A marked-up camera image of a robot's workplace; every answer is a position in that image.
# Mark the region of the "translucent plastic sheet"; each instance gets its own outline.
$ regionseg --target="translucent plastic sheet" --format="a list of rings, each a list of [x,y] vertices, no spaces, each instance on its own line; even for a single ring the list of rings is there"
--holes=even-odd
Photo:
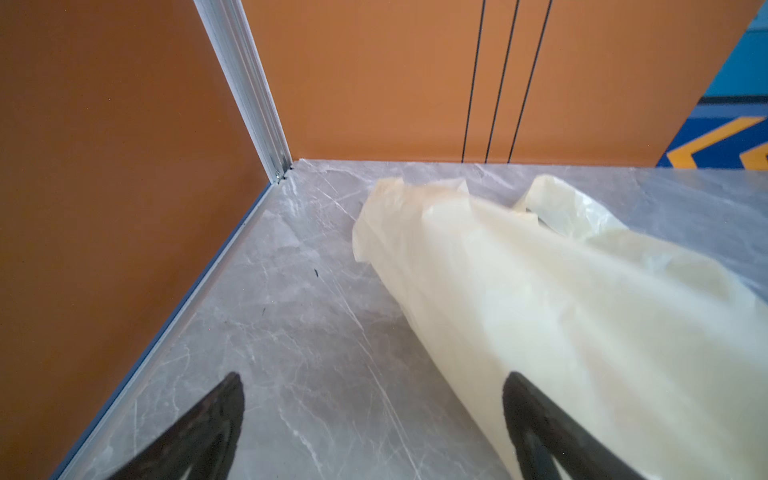
[[[717,262],[551,176],[512,209],[381,180],[353,248],[513,477],[510,371],[648,478],[768,477],[768,308]]]

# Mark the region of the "orange panel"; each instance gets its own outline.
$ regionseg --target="orange panel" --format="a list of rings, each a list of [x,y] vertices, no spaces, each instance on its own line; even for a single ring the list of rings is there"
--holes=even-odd
[[[244,0],[296,157],[484,161],[515,0]],[[554,2],[515,162],[654,165],[761,0]],[[489,162],[506,162],[548,0],[520,0]]]
[[[507,72],[493,131],[488,162],[507,163],[520,108],[547,12],[547,0],[521,0],[515,34],[509,48]]]
[[[762,1],[554,2],[512,161],[654,166]]]
[[[459,161],[481,4],[243,0],[291,154]]]
[[[3,2],[0,36],[0,478],[40,479],[267,179],[193,2]]]
[[[465,162],[485,161],[516,2],[486,0]]]

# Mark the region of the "aluminum corner profile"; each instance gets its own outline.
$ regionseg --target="aluminum corner profile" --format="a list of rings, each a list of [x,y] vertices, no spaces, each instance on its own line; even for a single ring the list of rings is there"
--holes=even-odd
[[[283,125],[240,0],[194,0],[270,182],[291,165]]]

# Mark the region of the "yellow chevron marking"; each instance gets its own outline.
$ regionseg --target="yellow chevron marking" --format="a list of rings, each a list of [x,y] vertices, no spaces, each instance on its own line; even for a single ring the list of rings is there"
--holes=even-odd
[[[768,170],[768,141],[741,152],[739,158],[747,170]]]
[[[765,117],[738,117],[729,121],[725,125],[720,125],[709,133],[706,133],[698,138],[694,138],[692,141],[684,145],[680,145],[674,150],[667,152],[667,158],[670,159],[670,163],[675,168],[696,168],[696,162],[693,155],[703,150],[710,145],[714,145],[721,140],[725,140],[731,135],[737,134],[742,130],[759,124],[765,120]]]

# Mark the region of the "marble surface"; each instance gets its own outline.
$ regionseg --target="marble surface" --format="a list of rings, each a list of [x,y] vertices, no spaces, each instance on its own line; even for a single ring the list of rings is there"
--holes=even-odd
[[[246,412],[232,479],[508,478],[375,272],[355,263],[351,230],[382,177],[465,177],[512,205],[541,173],[768,298],[768,173],[300,161],[70,476],[109,475],[234,370]]]

